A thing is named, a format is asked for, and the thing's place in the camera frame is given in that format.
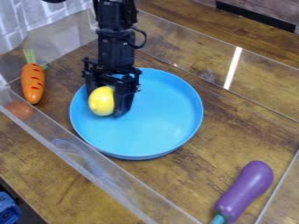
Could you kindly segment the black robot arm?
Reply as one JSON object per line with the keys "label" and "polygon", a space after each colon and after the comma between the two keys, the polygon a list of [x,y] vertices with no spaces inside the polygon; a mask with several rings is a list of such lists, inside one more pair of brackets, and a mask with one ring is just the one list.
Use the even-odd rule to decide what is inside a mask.
{"label": "black robot arm", "polygon": [[110,85],[115,88],[114,115],[131,109],[141,91],[142,70],[135,67],[135,52],[146,45],[147,34],[135,27],[135,0],[93,0],[98,21],[98,59],[85,58],[82,77],[87,93]]}

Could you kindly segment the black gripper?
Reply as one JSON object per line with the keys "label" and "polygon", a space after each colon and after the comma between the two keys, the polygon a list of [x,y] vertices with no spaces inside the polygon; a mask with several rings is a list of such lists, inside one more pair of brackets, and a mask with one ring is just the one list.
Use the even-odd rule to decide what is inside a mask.
{"label": "black gripper", "polygon": [[141,90],[139,78],[142,70],[134,66],[109,67],[94,59],[83,59],[82,77],[86,80],[87,94],[103,86],[115,87],[114,115],[122,116],[133,106],[135,92]]}

